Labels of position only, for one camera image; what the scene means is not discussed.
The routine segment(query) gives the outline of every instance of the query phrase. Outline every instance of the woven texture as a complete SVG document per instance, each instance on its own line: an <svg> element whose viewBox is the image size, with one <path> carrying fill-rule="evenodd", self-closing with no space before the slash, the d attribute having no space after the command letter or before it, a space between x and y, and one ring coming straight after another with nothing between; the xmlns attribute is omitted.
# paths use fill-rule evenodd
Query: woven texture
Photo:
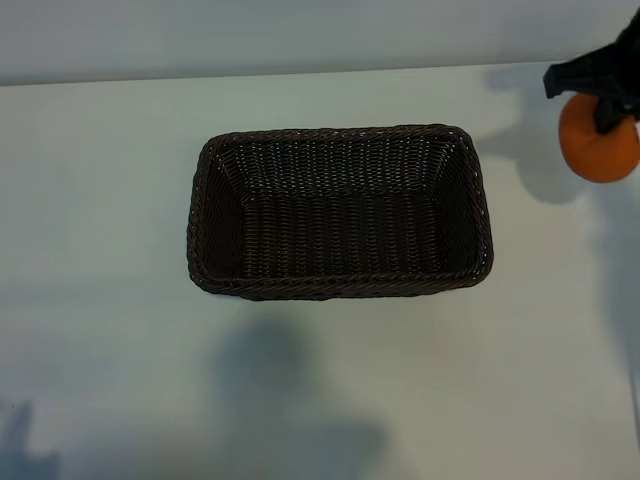
<svg viewBox="0 0 640 480"><path fill-rule="evenodd" d="M213 138L193 181L187 258L203 290L253 300L475 285L493 248L471 139L445 125Z"/></svg>

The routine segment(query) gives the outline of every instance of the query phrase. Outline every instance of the orange fruit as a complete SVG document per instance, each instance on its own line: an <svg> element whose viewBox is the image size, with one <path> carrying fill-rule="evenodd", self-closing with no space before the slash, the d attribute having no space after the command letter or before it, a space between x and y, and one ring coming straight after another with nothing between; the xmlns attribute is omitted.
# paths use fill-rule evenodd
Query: orange fruit
<svg viewBox="0 0 640 480"><path fill-rule="evenodd" d="M567 164L587 180L608 183L629 175L640 160L635 117L626 117L605 135L596 131L598 98L579 93L560 115L560 147Z"/></svg>

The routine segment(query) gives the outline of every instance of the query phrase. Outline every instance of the basket rim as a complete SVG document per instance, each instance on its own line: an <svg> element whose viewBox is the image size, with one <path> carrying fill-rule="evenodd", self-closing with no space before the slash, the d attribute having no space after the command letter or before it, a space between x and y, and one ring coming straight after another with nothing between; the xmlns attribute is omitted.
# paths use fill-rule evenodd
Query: basket rim
<svg viewBox="0 0 640 480"><path fill-rule="evenodd" d="M201 246L201 232L195 224L194 217L201 208L201 200L204 198L210 168L215 164L215 152L222 145L233 143L247 143L256 141L292 141L292 140L327 140L327 139L366 139L368 137L395 138L409 136L430 135L430 141L437 141L439 136L445 137L448 143L455 141L467 150L465 157L470 162L464 172L469 175L470 181L465 182L469 193L476 201L471 202L473 211L473 224L478 233L478 244L473 265L454 272L442 273L358 273L341 275L322 275L304 277L217 277L211 275L198 258L197 249ZM398 125L393 127L366 127L366 128L320 128L320 129L287 129L233 132L211 138L203 147L198 161L196 174L193 178L193 191L189 223L187 227L187 259L189 276L200 288L212 293L258 293L261 288L301 288L305 286L332 285L355 286L362 284L370 287L372 283L384 289L386 286L398 287L399 282L404 287L423 286L426 282L438 282L441 290L448 286L463 287L473 286L484 280L490 273L493 265L493 242L490 229L489 213L482 181L482 172L477 153L473 147L471 137L461 128L445 124L429 125Z"/></svg>

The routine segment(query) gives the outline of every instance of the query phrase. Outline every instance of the white table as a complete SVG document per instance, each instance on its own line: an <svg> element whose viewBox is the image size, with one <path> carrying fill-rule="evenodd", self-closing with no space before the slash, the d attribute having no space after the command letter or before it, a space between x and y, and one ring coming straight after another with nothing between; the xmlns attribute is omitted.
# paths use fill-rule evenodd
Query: white table
<svg viewBox="0 0 640 480"><path fill-rule="evenodd" d="M0 416L24 433L32 405L24 460L57 454L64 480L638 478L640 184L568 171L544 69L0 88ZM433 122L480 154L478 287L252 303L190 282L210 137Z"/></svg>

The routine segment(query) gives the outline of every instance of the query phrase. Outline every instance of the dark brown wicker basket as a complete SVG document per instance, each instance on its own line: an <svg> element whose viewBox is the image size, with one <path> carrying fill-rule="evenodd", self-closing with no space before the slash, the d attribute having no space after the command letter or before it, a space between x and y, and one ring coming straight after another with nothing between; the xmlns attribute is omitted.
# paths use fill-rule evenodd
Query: dark brown wicker basket
<svg viewBox="0 0 640 480"><path fill-rule="evenodd" d="M252 300L476 285L493 248L471 139L445 125L213 138L193 179L187 258L203 290Z"/></svg>

